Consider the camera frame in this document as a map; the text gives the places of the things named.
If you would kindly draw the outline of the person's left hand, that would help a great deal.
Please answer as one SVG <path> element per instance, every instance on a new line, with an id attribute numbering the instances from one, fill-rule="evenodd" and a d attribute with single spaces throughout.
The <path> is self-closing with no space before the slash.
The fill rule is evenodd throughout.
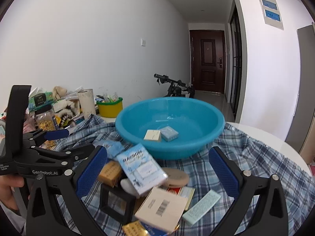
<path id="1" fill-rule="evenodd" d="M 11 210 L 19 210 L 12 189 L 24 186 L 24 179 L 16 175 L 3 175 L 0 178 L 1 202 Z"/>

